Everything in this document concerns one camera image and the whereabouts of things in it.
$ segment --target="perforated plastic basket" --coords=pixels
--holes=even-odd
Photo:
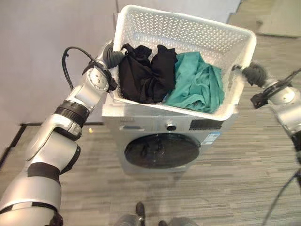
[[[115,100],[222,121],[233,114],[244,88],[241,74],[232,72],[231,69],[235,64],[249,66],[256,37],[249,30],[228,24],[186,14],[128,5],[118,16],[114,51],[119,51],[126,43],[134,48],[139,45],[151,48],[150,58],[157,54],[158,44],[175,48],[176,53],[199,51],[207,63],[222,69],[225,99],[219,109],[212,114],[161,104],[139,104],[124,99],[119,87],[112,94]],[[112,76],[119,81],[117,68],[112,70]]]

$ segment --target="washing machine door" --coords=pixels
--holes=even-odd
[[[200,143],[188,136],[161,133],[130,142],[126,159],[133,165],[150,169],[167,169],[185,165],[198,157]]]

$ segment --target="gray wall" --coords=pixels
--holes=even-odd
[[[114,36],[116,14],[127,4],[226,22],[239,0],[0,0],[0,154],[18,124],[43,122],[69,94],[61,57],[67,46],[96,55]],[[87,58],[71,50],[73,84]],[[89,118],[101,121],[101,105]]]

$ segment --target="label sticker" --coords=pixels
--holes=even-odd
[[[211,132],[205,138],[205,140],[201,143],[201,145],[211,145],[219,136],[221,132]]]

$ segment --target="black cable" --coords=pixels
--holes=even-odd
[[[267,224],[267,221],[268,221],[268,219],[270,218],[271,213],[272,213],[274,207],[276,206],[276,204],[277,204],[277,202],[278,202],[280,196],[282,195],[282,193],[284,192],[284,190],[287,188],[287,186],[292,182],[292,180],[294,180],[294,178],[297,177],[297,176],[300,174],[300,170],[301,170],[301,169],[297,170],[297,172],[295,172],[294,175],[292,175],[292,177],[291,177],[291,178],[286,182],[286,184],[280,189],[280,191],[279,191],[277,197],[274,199],[274,201],[273,201],[273,203],[271,204],[271,207],[270,207],[270,209],[269,209],[267,215],[266,215],[265,218],[264,218],[264,221],[263,221],[263,223],[262,223],[262,226],[265,226],[265,225]]]
[[[68,69],[67,69],[67,66],[66,66],[66,57],[69,56],[68,51],[70,49],[77,49],[77,50],[81,51],[82,53],[84,53],[95,64],[99,65],[99,63],[91,56],[91,54],[89,54],[87,51],[83,50],[82,48],[79,48],[79,47],[76,47],[76,46],[70,46],[70,47],[65,49],[65,51],[63,53],[63,57],[62,57],[62,67],[63,67],[63,72],[64,72],[64,75],[65,75],[65,78],[66,78],[66,80],[67,80],[67,82],[70,86],[70,89],[73,90],[73,84],[72,84],[72,81],[70,79]]]

